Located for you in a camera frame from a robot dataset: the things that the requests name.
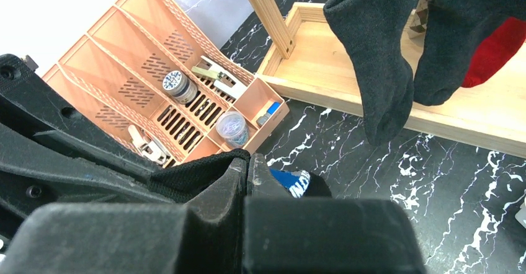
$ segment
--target black marble surface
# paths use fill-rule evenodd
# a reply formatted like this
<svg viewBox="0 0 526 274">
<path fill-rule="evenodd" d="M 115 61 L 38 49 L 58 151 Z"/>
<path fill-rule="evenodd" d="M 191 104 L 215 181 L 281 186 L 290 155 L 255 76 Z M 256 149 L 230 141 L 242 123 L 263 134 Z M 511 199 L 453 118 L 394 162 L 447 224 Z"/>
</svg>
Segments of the black marble surface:
<svg viewBox="0 0 526 274">
<path fill-rule="evenodd" d="M 283 15 L 296 1 L 276 0 Z M 223 51 L 254 72 L 272 41 L 252 14 Z M 403 130 L 385 146 L 359 117 L 288 100 L 289 116 L 259 148 L 276 169 L 320 174 L 336 198 L 383 198 L 409 215 L 429 273 L 526 273 L 524 159 Z"/>
</svg>

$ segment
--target peach plastic organizer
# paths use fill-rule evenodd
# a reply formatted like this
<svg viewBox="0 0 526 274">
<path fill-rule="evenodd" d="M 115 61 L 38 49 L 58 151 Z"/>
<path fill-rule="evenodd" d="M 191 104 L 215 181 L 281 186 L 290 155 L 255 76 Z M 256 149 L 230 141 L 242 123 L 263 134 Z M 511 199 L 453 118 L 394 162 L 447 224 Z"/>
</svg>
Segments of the peach plastic organizer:
<svg viewBox="0 0 526 274">
<path fill-rule="evenodd" d="M 202 55 L 247 85 L 239 99 L 190 71 Z M 163 92 L 161 82 L 173 70 L 197 84 L 190 104 Z M 244 149 L 254 152 L 289 111 L 270 86 L 225 57 L 173 0 L 118 0 L 43 80 L 132 151 L 129 125 L 156 137 L 171 155 L 164 167 L 231 150 L 215 129 L 224 112 L 243 115 L 250 133 Z M 280 107 L 259 126 L 257 118 L 274 102 Z"/>
</svg>

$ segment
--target white wall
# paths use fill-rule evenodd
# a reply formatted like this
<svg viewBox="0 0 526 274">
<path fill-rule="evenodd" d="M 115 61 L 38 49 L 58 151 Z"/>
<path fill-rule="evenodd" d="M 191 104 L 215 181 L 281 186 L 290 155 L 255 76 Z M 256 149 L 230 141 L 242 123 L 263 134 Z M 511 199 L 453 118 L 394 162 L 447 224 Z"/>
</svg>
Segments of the white wall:
<svg viewBox="0 0 526 274">
<path fill-rule="evenodd" d="M 115 1 L 0 0 L 0 55 L 30 55 L 43 75 Z M 218 47 L 253 11 L 248 0 L 176 1 Z"/>
</svg>

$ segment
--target wooden tray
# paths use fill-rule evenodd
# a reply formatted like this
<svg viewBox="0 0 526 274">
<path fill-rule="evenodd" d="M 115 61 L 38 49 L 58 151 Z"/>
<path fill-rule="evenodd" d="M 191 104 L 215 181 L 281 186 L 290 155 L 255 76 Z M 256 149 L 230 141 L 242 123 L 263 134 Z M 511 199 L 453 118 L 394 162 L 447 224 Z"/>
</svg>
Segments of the wooden tray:
<svg viewBox="0 0 526 274">
<path fill-rule="evenodd" d="M 295 47 L 284 56 L 272 45 L 258 74 L 282 96 L 362 116 L 352 63 L 322 8 L 294 4 L 285 25 Z M 402 54 L 413 71 L 422 55 L 422 39 L 411 40 L 405 33 L 401 39 Z M 526 46 L 487 83 L 461 88 L 438 107 L 415 103 L 405 127 L 526 157 Z"/>
</svg>

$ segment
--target red fabric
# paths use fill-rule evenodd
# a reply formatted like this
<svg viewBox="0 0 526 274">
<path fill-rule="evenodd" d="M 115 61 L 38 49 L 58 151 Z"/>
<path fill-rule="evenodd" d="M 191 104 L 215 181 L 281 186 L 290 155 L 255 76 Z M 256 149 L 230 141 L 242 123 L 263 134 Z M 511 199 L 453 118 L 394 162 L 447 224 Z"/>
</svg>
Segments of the red fabric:
<svg viewBox="0 0 526 274">
<path fill-rule="evenodd" d="M 524 40 L 526 21 L 508 18 L 478 46 L 462 87 L 471 88 L 486 82 L 518 52 Z"/>
</svg>

